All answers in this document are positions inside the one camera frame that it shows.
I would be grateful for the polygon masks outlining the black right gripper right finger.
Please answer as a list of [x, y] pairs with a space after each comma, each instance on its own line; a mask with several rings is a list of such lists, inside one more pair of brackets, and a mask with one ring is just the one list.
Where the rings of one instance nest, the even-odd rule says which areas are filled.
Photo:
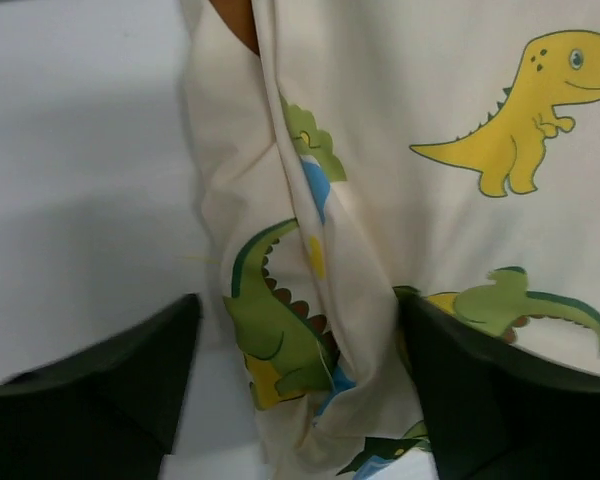
[[397, 290], [410, 374], [441, 479], [600, 479], [600, 376], [465, 326]]

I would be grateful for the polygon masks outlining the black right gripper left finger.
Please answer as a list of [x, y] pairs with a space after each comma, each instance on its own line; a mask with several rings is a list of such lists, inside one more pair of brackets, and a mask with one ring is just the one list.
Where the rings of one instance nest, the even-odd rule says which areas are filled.
[[201, 319], [187, 294], [134, 327], [0, 384], [0, 479], [156, 479]]

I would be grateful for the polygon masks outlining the dinosaur print cream cloth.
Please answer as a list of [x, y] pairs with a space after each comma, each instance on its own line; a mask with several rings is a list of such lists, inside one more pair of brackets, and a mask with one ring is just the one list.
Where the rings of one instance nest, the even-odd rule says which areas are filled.
[[600, 375], [600, 1], [186, 1], [215, 243], [275, 479], [431, 451], [414, 295]]

